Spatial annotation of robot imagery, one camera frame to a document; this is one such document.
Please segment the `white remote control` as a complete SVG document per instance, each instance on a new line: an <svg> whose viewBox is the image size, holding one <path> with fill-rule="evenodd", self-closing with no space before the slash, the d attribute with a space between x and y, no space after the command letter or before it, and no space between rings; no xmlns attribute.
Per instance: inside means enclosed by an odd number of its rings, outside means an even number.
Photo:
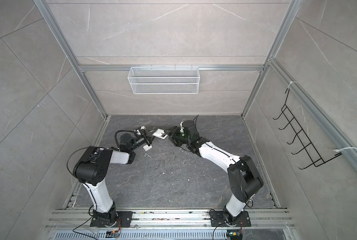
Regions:
<svg viewBox="0 0 357 240"><path fill-rule="evenodd" d="M168 137L168 134L165 132L165 130L157 129L153 133L153 136L156 137L156 138L159 138L159 139L165 139L165 138Z"/></svg>

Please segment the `white battery cover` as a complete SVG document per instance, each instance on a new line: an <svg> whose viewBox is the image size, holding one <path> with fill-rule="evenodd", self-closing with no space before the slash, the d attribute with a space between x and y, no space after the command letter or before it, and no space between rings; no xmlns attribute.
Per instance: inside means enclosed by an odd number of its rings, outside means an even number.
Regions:
<svg viewBox="0 0 357 240"><path fill-rule="evenodd" d="M143 146L143 149L145 150L145 151L148 151L148 150L150 150L151 148L152 148L153 146L152 145L144 145Z"/></svg>

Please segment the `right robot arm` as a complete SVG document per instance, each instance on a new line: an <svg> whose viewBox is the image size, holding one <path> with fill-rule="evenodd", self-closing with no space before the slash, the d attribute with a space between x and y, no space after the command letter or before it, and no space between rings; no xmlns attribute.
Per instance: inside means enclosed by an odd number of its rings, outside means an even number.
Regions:
<svg viewBox="0 0 357 240"><path fill-rule="evenodd" d="M187 149L223 169L229 180L231 198L223 208L223 221L235 225L252 197L263 187L264 182L251 157L233 155L222 150L210 140L201 137L194 120L181 122L164 131L176 146Z"/></svg>

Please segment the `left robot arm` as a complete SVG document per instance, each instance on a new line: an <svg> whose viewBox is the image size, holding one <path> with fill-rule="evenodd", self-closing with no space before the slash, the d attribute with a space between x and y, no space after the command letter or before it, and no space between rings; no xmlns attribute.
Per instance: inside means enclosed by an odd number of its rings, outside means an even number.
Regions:
<svg viewBox="0 0 357 240"><path fill-rule="evenodd" d="M133 163L139 147L147 151L152 148L153 131L144 126L136 130L115 132L115 147L104 148L88 146L75 164L74 176L87 189L93 201L93 219L107 226L114 225L118 214L114 201L106 186L106 175L111 164L130 165Z"/></svg>

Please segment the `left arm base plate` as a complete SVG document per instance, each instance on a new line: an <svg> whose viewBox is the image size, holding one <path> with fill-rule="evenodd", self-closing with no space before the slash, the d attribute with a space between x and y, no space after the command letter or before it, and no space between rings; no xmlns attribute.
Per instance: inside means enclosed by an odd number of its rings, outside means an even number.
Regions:
<svg viewBox="0 0 357 240"><path fill-rule="evenodd" d="M129 228L132 221L133 212L108 212L99 213L94 211L90 227L98 228L116 228L121 225L123 228Z"/></svg>

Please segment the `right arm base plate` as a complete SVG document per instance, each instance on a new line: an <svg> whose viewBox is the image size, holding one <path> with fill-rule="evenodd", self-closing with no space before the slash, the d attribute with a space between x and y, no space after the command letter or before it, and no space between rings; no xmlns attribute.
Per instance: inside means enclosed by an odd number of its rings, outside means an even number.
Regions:
<svg viewBox="0 0 357 240"><path fill-rule="evenodd" d="M212 227L251 227L250 217L247 211L233 217L228 211L210 210L208 212Z"/></svg>

